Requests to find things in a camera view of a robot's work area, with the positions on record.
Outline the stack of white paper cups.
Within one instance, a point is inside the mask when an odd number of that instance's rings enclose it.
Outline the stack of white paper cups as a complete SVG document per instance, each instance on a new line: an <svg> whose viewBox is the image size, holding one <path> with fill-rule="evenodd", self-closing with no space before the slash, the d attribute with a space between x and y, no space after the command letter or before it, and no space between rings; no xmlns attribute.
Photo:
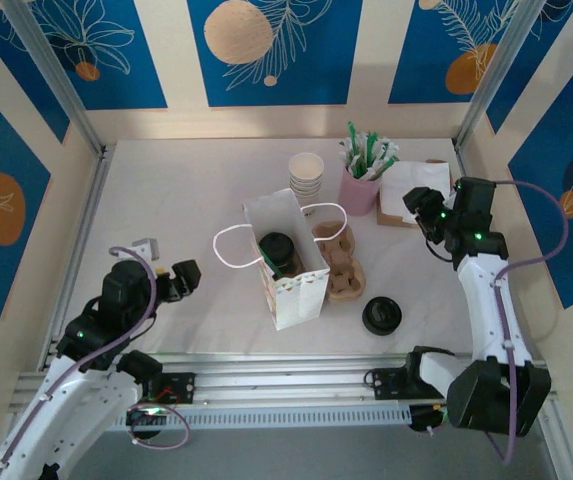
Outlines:
<svg viewBox="0 0 573 480"><path fill-rule="evenodd" d="M299 204L302 207L315 204L321 189L323 160L313 153L299 153L289 160L288 170L289 188Z"/></svg>

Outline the stack of cardboard cup carriers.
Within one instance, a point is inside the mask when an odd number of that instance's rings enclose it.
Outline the stack of cardboard cup carriers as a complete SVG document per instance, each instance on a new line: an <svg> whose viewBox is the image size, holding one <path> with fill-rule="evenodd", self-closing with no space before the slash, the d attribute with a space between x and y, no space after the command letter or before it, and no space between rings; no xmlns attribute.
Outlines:
<svg viewBox="0 0 573 480"><path fill-rule="evenodd" d="M355 300L365 289L363 268L353 256L355 246L355 238L349 225L332 240L318 243L318 248L330 267L327 286L330 301Z"/></svg>

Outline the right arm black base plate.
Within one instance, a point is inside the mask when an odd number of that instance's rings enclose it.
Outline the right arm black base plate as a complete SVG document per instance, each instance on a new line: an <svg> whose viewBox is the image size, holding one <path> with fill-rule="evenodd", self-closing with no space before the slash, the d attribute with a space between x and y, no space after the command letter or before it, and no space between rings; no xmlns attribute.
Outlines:
<svg viewBox="0 0 573 480"><path fill-rule="evenodd" d="M443 396L431 385L411 374L405 367L375 368L363 377L365 387L374 392L376 400L428 400Z"/></svg>

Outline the green stirrer stick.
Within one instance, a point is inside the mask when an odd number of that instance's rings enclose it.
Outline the green stirrer stick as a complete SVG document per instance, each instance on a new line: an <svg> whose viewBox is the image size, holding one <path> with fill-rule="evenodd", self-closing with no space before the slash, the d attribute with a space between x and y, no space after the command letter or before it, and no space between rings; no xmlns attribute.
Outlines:
<svg viewBox="0 0 573 480"><path fill-rule="evenodd" d="M263 257L264 262L267 264L268 268L272 272L272 279L277 281L282 278L282 273L279 268L272 262L269 256L264 252L262 248L259 248L259 251Z"/></svg>

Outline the paper cup with black lid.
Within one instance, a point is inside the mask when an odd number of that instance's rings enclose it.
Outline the paper cup with black lid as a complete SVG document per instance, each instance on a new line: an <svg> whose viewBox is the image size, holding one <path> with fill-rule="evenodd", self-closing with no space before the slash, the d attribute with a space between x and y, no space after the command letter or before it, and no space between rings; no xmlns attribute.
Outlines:
<svg viewBox="0 0 573 480"><path fill-rule="evenodd" d="M266 234L260 240L259 248L264 250L274 264L282 263L296 251L294 242L280 232Z"/></svg>

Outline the aluminium frame cross rail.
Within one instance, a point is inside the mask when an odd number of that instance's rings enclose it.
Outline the aluminium frame cross rail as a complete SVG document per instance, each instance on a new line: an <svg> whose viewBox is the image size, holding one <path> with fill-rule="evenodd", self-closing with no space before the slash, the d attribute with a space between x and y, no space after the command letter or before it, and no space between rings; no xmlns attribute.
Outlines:
<svg viewBox="0 0 573 480"><path fill-rule="evenodd" d="M156 354L165 372L196 375L193 409L373 405L367 371L396 368L404 354Z"/></svg>

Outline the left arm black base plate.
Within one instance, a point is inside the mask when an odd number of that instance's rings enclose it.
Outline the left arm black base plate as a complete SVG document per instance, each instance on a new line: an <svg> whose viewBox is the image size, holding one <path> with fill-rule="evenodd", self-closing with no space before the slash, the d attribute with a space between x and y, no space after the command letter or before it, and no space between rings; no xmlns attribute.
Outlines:
<svg viewBox="0 0 573 480"><path fill-rule="evenodd" d="M138 392L138 403L161 405L192 404L196 374L193 372L159 373L146 381Z"/></svg>

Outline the single cardboard cup carrier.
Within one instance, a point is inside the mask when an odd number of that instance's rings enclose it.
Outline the single cardboard cup carrier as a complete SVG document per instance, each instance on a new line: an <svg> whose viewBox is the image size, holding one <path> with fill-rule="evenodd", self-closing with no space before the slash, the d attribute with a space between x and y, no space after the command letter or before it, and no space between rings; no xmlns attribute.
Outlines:
<svg viewBox="0 0 573 480"><path fill-rule="evenodd" d="M303 255L295 251L288 259L282 263L276 263L273 270L272 279L277 281L282 278L295 278L306 272L317 269L316 255Z"/></svg>

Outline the white paper bag with handles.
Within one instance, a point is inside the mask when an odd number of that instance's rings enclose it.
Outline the white paper bag with handles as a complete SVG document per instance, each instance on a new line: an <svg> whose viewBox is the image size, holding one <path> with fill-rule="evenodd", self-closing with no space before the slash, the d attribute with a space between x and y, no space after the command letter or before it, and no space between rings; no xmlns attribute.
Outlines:
<svg viewBox="0 0 573 480"><path fill-rule="evenodd" d="M312 233L307 223L305 211L312 208L335 208L342 216L337 233L320 237ZM319 248L320 241L332 240L347 226L348 216L344 208L332 202L315 203L302 207L290 189L245 200L242 202L245 222L232 225L215 234L212 248L225 266L232 269L245 269L257 266L262 278L265 296L276 330L295 326L320 316L329 280L330 267ZM254 258L246 263L235 264L224 258L218 248L221 236L237 229L247 229L252 235L250 242ZM272 279L272 272L259 251L260 240L268 233L280 232L287 235L295 245L295 250L303 255L317 256L317 269L295 278Z"/></svg>

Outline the stack of black cup lids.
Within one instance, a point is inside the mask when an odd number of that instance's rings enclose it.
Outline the stack of black cup lids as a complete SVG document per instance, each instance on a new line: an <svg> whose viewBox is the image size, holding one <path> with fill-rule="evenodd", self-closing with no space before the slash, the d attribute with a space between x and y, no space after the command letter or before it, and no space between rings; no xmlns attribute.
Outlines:
<svg viewBox="0 0 573 480"><path fill-rule="evenodd" d="M374 297L367 302L362 311L362 323L372 334L387 336L401 324L402 311L399 305L389 297Z"/></svg>

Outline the aluminium frame post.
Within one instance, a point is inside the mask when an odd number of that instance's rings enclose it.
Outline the aluminium frame post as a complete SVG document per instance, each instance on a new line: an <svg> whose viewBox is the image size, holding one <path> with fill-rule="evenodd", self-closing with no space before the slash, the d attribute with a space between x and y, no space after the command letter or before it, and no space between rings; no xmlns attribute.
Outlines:
<svg viewBox="0 0 573 480"><path fill-rule="evenodd" d="M2 9L42 78L89 149L103 158L105 144L92 125L72 82L23 0L0 0Z"/></svg>
<svg viewBox="0 0 573 480"><path fill-rule="evenodd" d="M472 137L476 125L495 97L545 2L546 0L520 0L517 3L515 14L508 23L495 54L472 96L462 124L453 138L457 154L463 152Z"/></svg>

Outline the pink cylindrical holder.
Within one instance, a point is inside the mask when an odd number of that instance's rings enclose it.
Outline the pink cylindrical holder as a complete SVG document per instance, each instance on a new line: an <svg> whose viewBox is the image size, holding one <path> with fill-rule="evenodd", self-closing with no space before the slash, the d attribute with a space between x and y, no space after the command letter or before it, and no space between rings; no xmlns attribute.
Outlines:
<svg viewBox="0 0 573 480"><path fill-rule="evenodd" d="M373 206L379 192L381 180L362 181L355 179L348 168L342 171L338 203L348 215L364 216Z"/></svg>

